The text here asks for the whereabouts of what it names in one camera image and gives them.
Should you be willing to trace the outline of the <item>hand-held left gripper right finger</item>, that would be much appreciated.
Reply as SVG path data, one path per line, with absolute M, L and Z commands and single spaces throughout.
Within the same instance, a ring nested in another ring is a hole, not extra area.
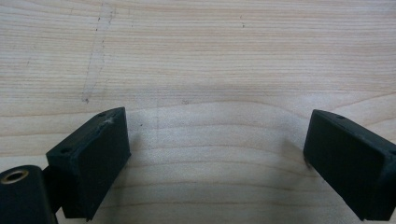
M 361 220 L 396 209 L 396 145 L 343 116 L 315 109 L 304 157 Z

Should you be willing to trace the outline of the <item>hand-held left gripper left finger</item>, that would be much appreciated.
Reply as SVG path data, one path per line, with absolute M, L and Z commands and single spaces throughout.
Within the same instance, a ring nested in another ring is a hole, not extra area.
M 123 107 L 101 112 L 46 153 L 53 211 L 91 220 L 131 156 Z

